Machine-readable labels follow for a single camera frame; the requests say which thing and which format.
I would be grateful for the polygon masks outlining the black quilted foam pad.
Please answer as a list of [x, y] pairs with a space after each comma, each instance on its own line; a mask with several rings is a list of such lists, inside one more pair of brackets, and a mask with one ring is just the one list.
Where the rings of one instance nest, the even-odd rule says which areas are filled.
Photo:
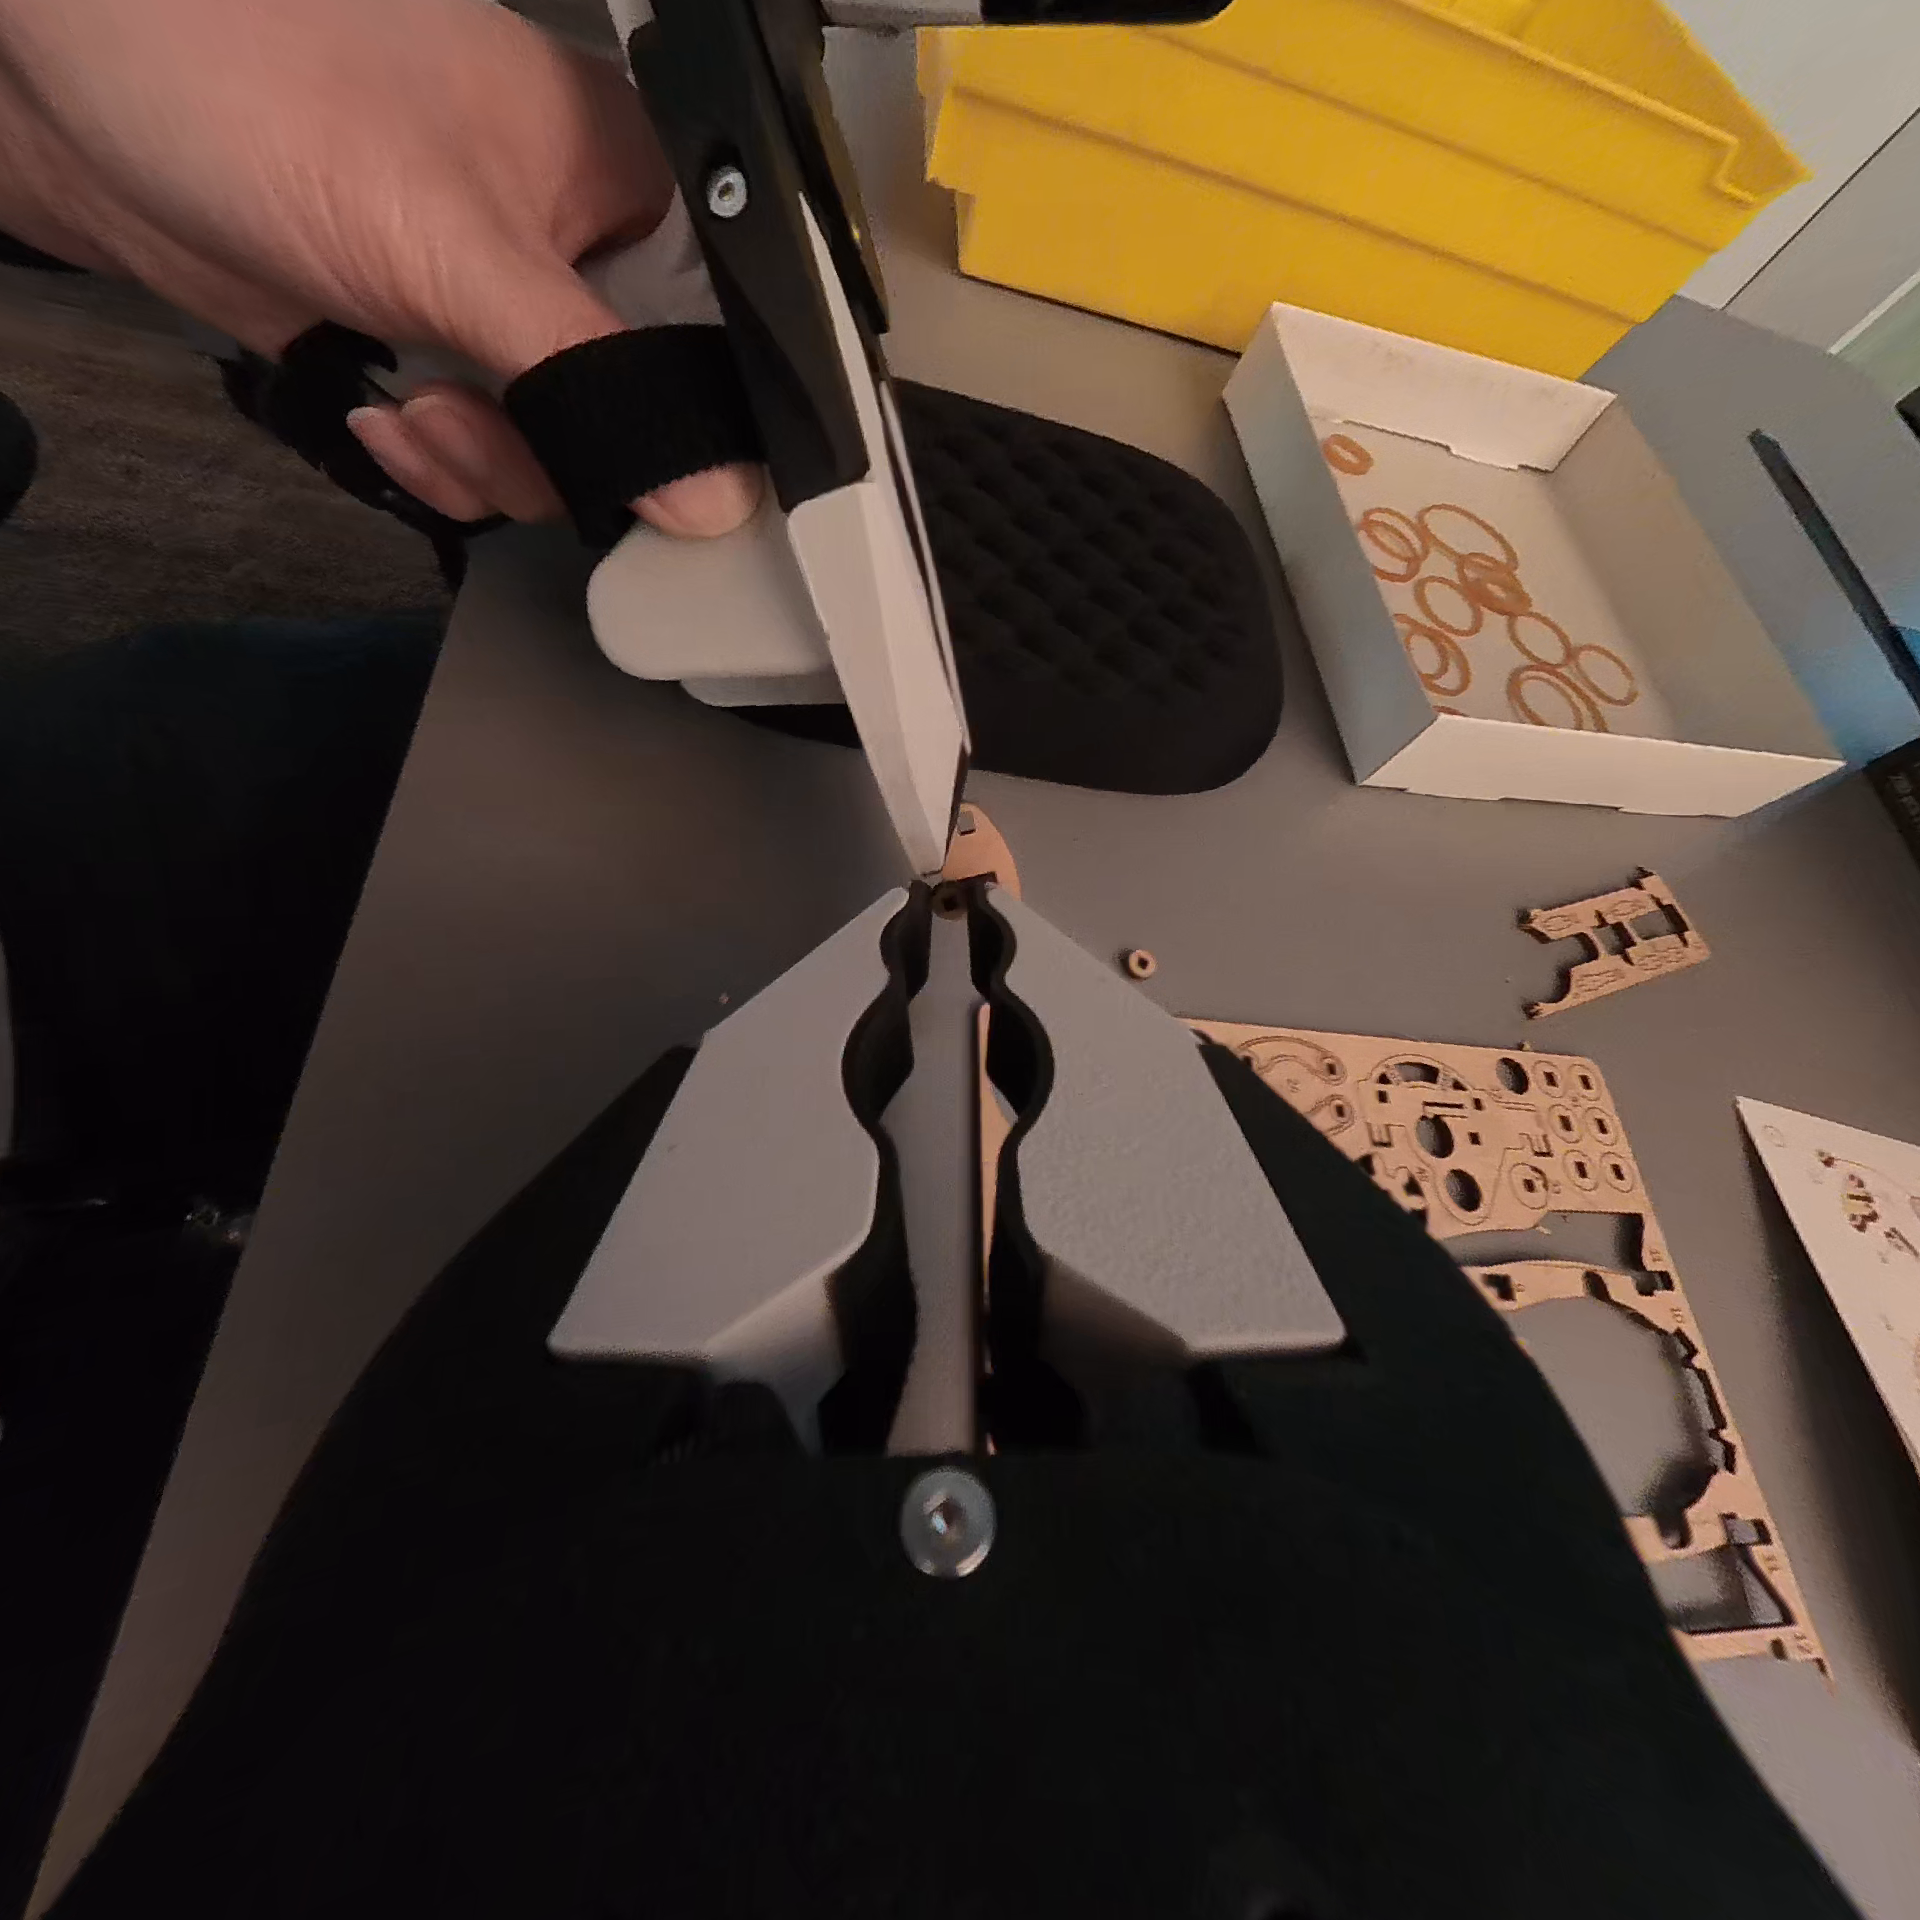
[[894, 384], [971, 732], [971, 770], [1180, 798], [1241, 778], [1283, 717], [1251, 541], [1131, 445]]

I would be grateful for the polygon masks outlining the curved brown wooden part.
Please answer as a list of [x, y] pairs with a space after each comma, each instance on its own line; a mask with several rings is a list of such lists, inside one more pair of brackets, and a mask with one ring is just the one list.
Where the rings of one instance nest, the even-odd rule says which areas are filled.
[[1012, 850], [988, 813], [962, 802], [956, 808], [945, 858], [932, 883], [930, 907], [941, 921], [962, 921], [968, 915], [968, 890], [999, 890], [1012, 900], [1021, 899], [1021, 883]]

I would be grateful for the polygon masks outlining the white cardboard box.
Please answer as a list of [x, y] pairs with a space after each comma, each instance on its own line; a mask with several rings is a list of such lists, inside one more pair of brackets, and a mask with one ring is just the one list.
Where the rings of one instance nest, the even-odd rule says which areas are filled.
[[1616, 394], [1276, 303], [1222, 404], [1357, 786], [1738, 819], [1840, 769]]

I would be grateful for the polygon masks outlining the laser-cut plywood sheet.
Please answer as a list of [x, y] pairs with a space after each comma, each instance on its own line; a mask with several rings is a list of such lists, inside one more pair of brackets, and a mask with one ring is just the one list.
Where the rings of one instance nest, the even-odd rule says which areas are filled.
[[1676, 1625], [1688, 1657], [1769, 1658], [1832, 1681], [1804, 1586], [1651, 1207], [1619, 1102], [1586, 1057], [1272, 1022], [1189, 1020], [1357, 1164], [1438, 1243], [1520, 1237], [1463, 1271], [1503, 1317], [1589, 1302], [1662, 1342], [1691, 1385], [1706, 1468], [1670, 1514], [1622, 1527], [1648, 1572], [1727, 1555], [1774, 1618]]

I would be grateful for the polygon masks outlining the yellow plastic bin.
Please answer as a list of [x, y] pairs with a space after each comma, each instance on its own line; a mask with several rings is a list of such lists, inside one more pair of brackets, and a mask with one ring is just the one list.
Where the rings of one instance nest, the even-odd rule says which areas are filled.
[[1655, 224], [1743, 221], [1807, 164], [1664, 4], [1230, 4], [1189, 26], [933, 29], [923, 105], [996, 108], [1277, 181], [1329, 115], [1404, 133]]
[[1224, 352], [1285, 304], [1575, 376], [1668, 301], [1610, 264], [1578, 301], [964, 89], [922, 112], [964, 276]]

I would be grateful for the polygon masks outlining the person's left hand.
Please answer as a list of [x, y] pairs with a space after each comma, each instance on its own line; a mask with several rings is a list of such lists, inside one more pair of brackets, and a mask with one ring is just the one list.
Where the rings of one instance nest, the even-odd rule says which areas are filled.
[[496, 4], [5, 3], [2, 92], [5, 238], [272, 358], [508, 387], [619, 333], [579, 266], [676, 194], [631, 80]]

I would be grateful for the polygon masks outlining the dark model kit box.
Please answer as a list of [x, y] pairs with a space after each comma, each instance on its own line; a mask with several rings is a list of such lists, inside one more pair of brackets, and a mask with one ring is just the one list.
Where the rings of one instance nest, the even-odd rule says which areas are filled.
[[1788, 664], [1834, 746], [1918, 861], [1918, 635], [1895, 620], [1771, 434], [1746, 434], [1759, 469], [1841, 600], [1849, 626], [1788, 647]]

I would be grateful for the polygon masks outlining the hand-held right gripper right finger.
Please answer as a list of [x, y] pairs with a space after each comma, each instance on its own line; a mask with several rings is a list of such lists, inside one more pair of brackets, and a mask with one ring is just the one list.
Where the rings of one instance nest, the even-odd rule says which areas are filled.
[[1346, 1327], [1213, 1068], [1233, 1066], [1007, 888], [968, 885], [976, 1408], [992, 1452], [1174, 1442], [1201, 1378]]

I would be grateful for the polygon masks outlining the small wooden frame piece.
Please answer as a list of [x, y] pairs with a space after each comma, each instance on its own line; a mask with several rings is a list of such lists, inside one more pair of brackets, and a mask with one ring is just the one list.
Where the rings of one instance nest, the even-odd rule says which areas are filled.
[[1694, 970], [1711, 959], [1710, 943], [1670, 885], [1648, 869], [1611, 890], [1528, 909], [1516, 926], [1540, 947], [1579, 949], [1561, 966], [1557, 997], [1524, 1005], [1530, 1022]]

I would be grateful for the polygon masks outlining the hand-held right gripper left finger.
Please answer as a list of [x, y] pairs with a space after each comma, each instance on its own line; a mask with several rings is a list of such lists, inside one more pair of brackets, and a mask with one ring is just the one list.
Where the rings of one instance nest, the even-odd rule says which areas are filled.
[[546, 1347], [765, 1386], [799, 1441], [882, 1452], [917, 1332], [900, 1161], [932, 893], [882, 894], [694, 1050]]

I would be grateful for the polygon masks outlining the instruction booklet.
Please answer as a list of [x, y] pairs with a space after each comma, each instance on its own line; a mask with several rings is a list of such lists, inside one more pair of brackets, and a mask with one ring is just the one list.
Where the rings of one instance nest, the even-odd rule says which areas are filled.
[[1740, 1096], [1735, 1112], [1910, 1460], [1918, 1459], [1918, 1147]]

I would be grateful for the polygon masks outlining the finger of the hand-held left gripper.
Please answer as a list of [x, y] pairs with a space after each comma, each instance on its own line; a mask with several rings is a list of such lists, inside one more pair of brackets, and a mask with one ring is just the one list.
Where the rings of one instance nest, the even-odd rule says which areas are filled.
[[910, 869], [937, 872], [948, 861], [971, 734], [895, 394], [879, 398], [879, 434], [890, 489], [883, 500], [897, 523], [895, 584], [883, 590], [883, 606], [901, 798], [888, 811]]
[[876, 778], [906, 869], [890, 802], [901, 801], [895, 687], [890, 662], [885, 588], [897, 584], [895, 511], [882, 434], [882, 397], [895, 394], [883, 357], [863, 335], [842, 284], [827, 243], [810, 206], [799, 212], [812, 264], [821, 276], [832, 345], [846, 376], [867, 472], [785, 512], [785, 537], [820, 620], [827, 661], [851, 717], [860, 748]]

